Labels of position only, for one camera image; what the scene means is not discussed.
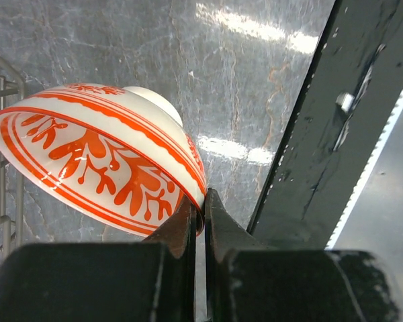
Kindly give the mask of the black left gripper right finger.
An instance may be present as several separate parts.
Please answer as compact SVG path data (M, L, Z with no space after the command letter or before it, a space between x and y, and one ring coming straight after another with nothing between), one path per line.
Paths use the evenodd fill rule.
M210 321L403 321L394 275L372 253L264 246L214 189L204 216Z

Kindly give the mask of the white orange patterned bowl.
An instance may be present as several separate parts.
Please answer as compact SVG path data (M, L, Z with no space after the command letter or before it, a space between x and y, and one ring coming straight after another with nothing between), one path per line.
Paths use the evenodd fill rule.
M187 197L201 211L206 173L178 110L144 87L71 83L0 111L0 152L54 198L149 236Z

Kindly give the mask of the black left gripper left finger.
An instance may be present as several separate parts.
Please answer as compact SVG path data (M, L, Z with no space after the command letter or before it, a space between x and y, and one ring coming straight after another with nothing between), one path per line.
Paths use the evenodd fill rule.
M0 267L0 321L193 321L197 211L132 243L28 244Z

